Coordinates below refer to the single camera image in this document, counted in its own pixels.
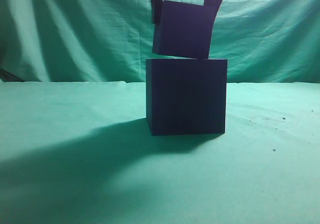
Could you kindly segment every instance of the green cloth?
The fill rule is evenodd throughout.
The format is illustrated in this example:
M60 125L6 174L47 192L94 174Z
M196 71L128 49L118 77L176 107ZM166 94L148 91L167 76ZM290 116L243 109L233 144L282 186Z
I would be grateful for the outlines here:
M229 59L229 82L320 82L319 7L224 0L210 58ZM150 0L1 0L0 67L27 81L145 81L145 59L161 57L150 9Z
M320 223L320 84L228 84L217 138L152 137L145 86L0 84L0 223Z

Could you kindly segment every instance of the dark blue cube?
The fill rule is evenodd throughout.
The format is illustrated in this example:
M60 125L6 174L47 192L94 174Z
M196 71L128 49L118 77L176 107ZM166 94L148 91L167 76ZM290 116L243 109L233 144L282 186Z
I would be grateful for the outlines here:
M225 133L226 59L146 63L146 118L153 135Z
M153 53L208 59L219 7L164 0L154 27Z

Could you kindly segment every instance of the green backdrop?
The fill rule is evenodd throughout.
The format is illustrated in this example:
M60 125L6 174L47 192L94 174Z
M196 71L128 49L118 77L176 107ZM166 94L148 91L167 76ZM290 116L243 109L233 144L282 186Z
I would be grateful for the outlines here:
M161 57L150 0L0 2L0 68L24 80L140 82ZM229 82L320 82L320 0L224 0L210 58Z

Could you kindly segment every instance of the cube face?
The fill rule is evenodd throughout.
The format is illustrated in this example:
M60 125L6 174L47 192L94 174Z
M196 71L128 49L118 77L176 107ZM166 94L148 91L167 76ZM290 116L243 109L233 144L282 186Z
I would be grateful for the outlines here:
M227 63L224 59L147 59L146 116L151 133L224 133Z
M218 7L164 0L153 53L207 59Z

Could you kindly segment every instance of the green tablecloth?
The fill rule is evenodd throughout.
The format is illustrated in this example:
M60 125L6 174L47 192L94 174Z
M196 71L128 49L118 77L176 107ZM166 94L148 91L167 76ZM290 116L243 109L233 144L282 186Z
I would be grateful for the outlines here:
M152 137L144 83L1 83L1 224L318 224L320 84L228 84L226 134Z

